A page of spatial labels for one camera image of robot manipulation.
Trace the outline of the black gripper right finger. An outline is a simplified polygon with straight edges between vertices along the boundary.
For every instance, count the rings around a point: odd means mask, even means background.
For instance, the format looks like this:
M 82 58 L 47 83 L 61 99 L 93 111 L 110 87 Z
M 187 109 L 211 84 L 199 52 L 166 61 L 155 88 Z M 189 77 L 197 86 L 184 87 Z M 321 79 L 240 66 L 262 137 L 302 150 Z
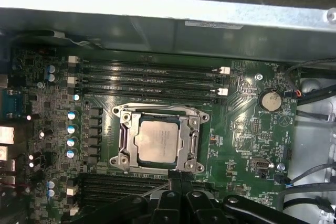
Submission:
M 194 223 L 298 223 L 298 219 L 250 199 L 229 195 L 221 203 L 205 192 L 194 190 L 192 173 L 181 174 L 182 192 L 193 213 Z

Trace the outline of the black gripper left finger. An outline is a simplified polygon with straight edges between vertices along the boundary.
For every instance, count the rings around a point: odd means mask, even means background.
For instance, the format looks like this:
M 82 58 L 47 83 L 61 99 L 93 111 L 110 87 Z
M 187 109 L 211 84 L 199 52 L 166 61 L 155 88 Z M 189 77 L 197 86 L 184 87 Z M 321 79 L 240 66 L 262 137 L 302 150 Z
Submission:
M 70 220 L 70 223 L 179 223 L 182 203 L 182 172 L 168 174 L 168 190 L 158 199 L 129 195 L 99 207 L 89 214 Z

